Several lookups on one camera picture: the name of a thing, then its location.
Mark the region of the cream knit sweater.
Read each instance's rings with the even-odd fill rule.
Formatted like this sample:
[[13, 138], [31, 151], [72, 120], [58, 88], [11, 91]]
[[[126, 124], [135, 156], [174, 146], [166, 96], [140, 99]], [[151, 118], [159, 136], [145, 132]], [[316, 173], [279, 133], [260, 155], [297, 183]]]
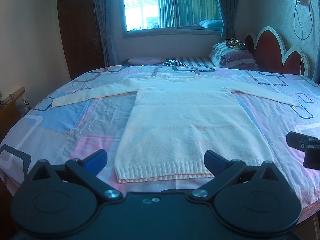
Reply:
[[208, 150], [247, 165], [272, 161], [267, 140], [234, 94], [299, 105], [290, 96], [232, 79], [164, 75], [82, 90], [55, 98], [52, 107], [131, 92], [135, 103], [114, 160], [120, 183], [209, 177]]

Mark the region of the pastel patterned bed quilt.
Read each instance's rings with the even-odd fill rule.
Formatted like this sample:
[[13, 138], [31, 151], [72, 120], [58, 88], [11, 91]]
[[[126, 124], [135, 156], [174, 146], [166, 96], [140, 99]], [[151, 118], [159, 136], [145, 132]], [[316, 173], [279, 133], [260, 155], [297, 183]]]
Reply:
[[120, 184], [114, 172], [114, 154], [135, 101], [133, 93], [52, 108], [52, 100], [129, 78], [196, 75], [218, 76], [260, 86], [297, 98], [300, 106], [288, 106], [245, 94], [236, 94], [240, 105], [268, 141], [276, 165], [295, 189], [305, 220], [319, 211], [319, 172], [304, 168], [304, 153], [286, 144], [290, 131], [319, 137], [319, 85], [305, 76], [216, 67], [113, 66], [81, 75], [44, 98], [6, 135], [3, 143], [31, 157], [62, 164], [84, 158], [101, 148], [108, 153], [99, 178], [119, 191], [194, 189], [204, 179], [185, 179]]

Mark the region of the wooden side table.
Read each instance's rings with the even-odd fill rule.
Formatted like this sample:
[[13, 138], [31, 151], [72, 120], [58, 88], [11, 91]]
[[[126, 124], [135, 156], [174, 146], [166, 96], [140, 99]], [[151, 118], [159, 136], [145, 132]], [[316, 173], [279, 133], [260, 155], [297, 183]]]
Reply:
[[25, 88], [21, 87], [5, 99], [1, 98], [1, 141], [10, 129], [32, 109], [24, 93]]

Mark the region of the red white bed headboard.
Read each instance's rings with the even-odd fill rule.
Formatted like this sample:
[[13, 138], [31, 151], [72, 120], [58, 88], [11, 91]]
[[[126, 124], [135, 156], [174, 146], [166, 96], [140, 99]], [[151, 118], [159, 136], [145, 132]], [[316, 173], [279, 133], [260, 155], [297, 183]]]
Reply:
[[245, 35], [248, 51], [255, 58], [260, 72], [295, 74], [308, 76], [310, 63], [302, 48], [285, 47], [281, 35], [271, 26], [266, 26], [255, 35], [249, 31]]

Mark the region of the striped bed sheet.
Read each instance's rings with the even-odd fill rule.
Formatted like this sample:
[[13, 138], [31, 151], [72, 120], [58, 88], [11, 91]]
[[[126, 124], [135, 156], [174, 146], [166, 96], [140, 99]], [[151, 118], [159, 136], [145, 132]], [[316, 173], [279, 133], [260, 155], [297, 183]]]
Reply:
[[173, 57], [173, 58], [167, 58], [164, 62], [170, 59], [177, 59], [178, 61], [186, 64], [186, 66], [208, 67], [208, 68], [214, 67], [214, 64], [212, 63], [212, 61], [206, 57]]

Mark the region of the striped pillow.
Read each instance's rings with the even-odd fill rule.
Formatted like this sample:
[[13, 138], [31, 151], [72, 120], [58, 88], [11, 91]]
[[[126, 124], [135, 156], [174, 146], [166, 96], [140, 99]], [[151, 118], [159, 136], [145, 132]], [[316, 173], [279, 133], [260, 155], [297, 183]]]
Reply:
[[213, 45], [209, 58], [220, 68], [258, 70], [255, 58], [248, 50], [229, 48], [226, 42]]

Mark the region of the black white striped cloth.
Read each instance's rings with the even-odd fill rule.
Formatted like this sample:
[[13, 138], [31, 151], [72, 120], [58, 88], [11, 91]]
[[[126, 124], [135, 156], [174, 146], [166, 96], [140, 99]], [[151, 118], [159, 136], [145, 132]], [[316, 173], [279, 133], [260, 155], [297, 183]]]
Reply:
[[178, 61], [177, 59], [170, 59], [164, 62], [162, 66], [186, 66], [186, 64]]

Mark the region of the pink flat pillow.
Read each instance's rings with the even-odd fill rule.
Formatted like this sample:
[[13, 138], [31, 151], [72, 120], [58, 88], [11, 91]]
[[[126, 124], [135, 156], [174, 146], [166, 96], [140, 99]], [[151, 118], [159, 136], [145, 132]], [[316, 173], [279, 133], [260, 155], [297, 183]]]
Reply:
[[161, 64], [164, 58], [161, 57], [132, 57], [128, 59], [128, 63], [134, 66], [157, 65]]

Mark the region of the gold patterned cloth on pillow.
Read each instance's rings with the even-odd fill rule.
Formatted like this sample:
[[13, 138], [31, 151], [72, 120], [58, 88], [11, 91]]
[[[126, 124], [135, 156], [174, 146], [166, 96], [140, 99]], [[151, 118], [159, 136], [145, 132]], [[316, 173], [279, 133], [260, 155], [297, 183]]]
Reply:
[[226, 46], [236, 50], [248, 50], [247, 45], [236, 38], [226, 39]]

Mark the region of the dark wooden door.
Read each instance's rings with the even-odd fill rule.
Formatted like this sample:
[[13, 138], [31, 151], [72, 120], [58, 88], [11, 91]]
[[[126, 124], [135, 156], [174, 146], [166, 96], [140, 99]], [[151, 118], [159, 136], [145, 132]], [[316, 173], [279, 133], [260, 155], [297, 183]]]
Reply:
[[93, 0], [57, 0], [63, 51], [71, 79], [102, 68], [104, 55]]

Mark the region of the window with sliding panes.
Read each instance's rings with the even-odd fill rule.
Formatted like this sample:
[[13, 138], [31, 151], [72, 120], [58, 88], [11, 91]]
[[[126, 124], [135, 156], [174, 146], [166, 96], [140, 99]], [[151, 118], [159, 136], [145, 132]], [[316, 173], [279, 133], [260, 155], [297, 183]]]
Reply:
[[157, 33], [220, 33], [223, 21], [219, 0], [120, 0], [124, 33], [147, 36]]

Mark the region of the right dark curtain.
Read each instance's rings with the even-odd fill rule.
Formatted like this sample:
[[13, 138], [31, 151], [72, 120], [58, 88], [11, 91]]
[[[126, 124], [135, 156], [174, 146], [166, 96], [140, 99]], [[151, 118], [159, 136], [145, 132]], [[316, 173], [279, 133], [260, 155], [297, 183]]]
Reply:
[[222, 38], [235, 38], [234, 20], [239, 0], [218, 0], [223, 21]]

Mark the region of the left grey curtain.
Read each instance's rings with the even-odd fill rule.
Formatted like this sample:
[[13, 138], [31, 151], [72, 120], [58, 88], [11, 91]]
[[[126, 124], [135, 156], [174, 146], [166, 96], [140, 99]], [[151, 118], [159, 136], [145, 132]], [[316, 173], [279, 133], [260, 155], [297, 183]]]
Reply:
[[93, 0], [95, 15], [98, 20], [101, 46], [104, 56], [105, 67], [118, 64], [117, 50], [114, 42], [112, 28], [112, 1]]

